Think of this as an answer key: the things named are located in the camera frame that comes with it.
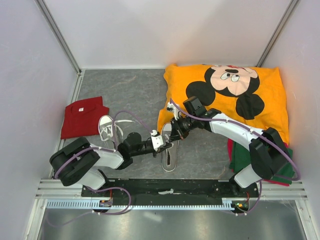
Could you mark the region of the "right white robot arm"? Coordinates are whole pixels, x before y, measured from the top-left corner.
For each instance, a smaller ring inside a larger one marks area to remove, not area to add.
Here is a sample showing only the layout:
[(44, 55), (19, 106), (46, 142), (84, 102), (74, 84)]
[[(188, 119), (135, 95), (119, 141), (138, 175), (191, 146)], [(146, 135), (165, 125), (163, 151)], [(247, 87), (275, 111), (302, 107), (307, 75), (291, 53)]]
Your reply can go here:
[(236, 121), (221, 111), (206, 109), (197, 97), (183, 102), (180, 108), (173, 100), (167, 110), (173, 113), (170, 141), (183, 140), (193, 129), (203, 129), (222, 135), (249, 151), (250, 164), (237, 172), (229, 184), (229, 191), (235, 197), (242, 196), (247, 187), (260, 180), (271, 180), (288, 163), (289, 152), (278, 131), (272, 127), (263, 130)]

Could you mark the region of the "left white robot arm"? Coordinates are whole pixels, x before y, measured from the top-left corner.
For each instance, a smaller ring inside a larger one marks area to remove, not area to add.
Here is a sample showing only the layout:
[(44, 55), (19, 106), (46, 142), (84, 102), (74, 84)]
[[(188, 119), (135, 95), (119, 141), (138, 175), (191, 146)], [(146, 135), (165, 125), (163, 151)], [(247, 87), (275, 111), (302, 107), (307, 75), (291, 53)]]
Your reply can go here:
[(99, 197), (110, 191), (102, 168), (123, 170), (133, 163), (133, 157), (152, 154), (154, 157), (173, 144), (159, 132), (154, 131), (147, 140), (137, 132), (130, 133), (117, 149), (107, 149), (91, 144), (87, 138), (79, 137), (54, 153), (50, 159), (55, 174), (63, 186), (81, 184), (92, 189)]

